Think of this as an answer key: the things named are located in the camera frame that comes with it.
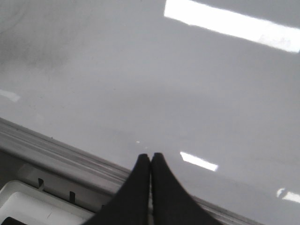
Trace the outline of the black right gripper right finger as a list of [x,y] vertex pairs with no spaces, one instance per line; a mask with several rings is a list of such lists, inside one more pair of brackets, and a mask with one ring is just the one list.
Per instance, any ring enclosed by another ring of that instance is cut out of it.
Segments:
[[155,153],[151,160],[151,179],[154,224],[217,224],[217,220],[200,207],[178,182],[162,153]]

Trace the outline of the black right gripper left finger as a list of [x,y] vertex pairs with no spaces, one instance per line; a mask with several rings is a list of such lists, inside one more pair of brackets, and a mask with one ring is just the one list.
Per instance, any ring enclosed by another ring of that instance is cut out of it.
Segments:
[[150,159],[140,154],[130,175],[113,198],[85,225],[147,225]]

